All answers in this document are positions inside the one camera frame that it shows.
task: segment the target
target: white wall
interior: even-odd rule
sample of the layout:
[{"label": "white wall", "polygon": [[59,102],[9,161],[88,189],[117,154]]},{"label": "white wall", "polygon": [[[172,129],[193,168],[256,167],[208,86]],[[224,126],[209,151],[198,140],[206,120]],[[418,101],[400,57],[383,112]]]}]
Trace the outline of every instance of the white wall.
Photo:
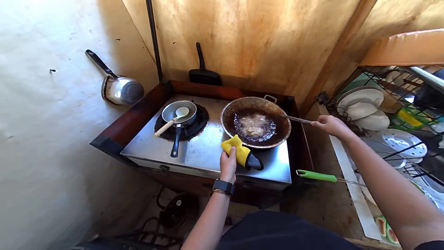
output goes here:
[{"label": "white wall", "polygon": [[2,250],[64,249],[130,228],[155,192],[88,144],[127,109],[102,100],[104,74],[88,48],[146,92],[157,84],[121,0],[0,2]]}]

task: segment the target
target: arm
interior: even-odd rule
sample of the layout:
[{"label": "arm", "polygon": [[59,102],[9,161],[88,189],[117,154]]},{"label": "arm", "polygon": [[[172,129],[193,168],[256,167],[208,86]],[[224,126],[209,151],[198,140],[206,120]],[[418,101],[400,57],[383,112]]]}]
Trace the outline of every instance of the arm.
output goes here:
[{"label": "arm", "polygon": [[365,185],[403,249],[414,249],[423,242],[444,240],[444,215],[341,120],[320,116],[312,125],[336,136],[347,146]]},{"label": "arm", "polygon": [[[220,165],[220,179],[234,184],[236,181],[235,147],[231,148],[230,157],[222,151]],[[229,203],[230,197],[214,192],[205,210],[183,244],[182,250],[215,249],[222,237],[222,230]]]}]

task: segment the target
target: small saucepan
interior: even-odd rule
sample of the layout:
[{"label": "small saucepan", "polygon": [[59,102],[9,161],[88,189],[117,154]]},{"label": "small saucepan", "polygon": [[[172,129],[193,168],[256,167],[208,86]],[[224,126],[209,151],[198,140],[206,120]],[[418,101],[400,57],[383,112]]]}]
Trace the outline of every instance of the small saucepan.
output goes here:
[{"label": "small saucepan", "polygon": [[181,107],[187,107],[190,112],[186,116],[177,119],[172,125],[176,128],[176,139],[174,140],[173,149],[171,150],[170,155],[173,158],[178,156],[180,132],[182,131],[182,128],[187,127],[196,120],[197,107],[191,101],[175,101],[166,106],[162,111],[162,119],[169,122],[177,116],[176,110]]},{"label": "small saucepan", "polygon": [[102,83],[102,98],[115,105],[133,105],[143,97],[143,86],[136,80],[114,74],[99,56],[87,49],[87,55],[102,68],[108,76]]}]

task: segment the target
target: wooden wall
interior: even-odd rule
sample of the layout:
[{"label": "wooden wall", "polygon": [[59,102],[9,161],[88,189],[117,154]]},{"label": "wooden wall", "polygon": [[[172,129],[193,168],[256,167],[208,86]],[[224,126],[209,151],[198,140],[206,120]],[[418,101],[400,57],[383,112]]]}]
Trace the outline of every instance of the wooden wall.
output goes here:
[{"label": "wooden wall", "polygon": [[[371,2],[153,0],[163,72],[168,79],[188,81],[188,71],[198,68],[195,43],[200,42],[207,69],[220,73],[224,85],[294,95],[301,106],[360,1]],[[145,0],[123,2],[154,57]],[[443,0],[378,0],[316,87],[332,94],[374,41],[442,28],[442,13]]]},{"label": "wooden wall", "polygon": [[356,37],[335,64],[324,90],[330,94],[337,91],[378,39],[436,28],[444,28],[443,0],[378,0]]},{"label": "wooden wall", "polygon": [[[145,0],[123,0],[152,56]],[[162,69],[188,81],[200,42],[225,86],[302,103],[359,0],[153,0]]]}]

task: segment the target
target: black spatula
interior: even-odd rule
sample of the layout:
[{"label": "black spatula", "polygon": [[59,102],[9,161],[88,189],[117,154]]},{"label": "black spatula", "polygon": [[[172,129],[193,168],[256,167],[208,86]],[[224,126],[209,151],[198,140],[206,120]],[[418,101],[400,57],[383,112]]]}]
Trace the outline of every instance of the black spatula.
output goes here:
[{"label": "black spatula", "polygon": [[205,69],[205,61],[203,60],[202,49],[200,43],[196,43],[197,54],[199,55],[199,69],[192,69],[188,72],[190,82],[222,86],[221,76],[211,70]]}]

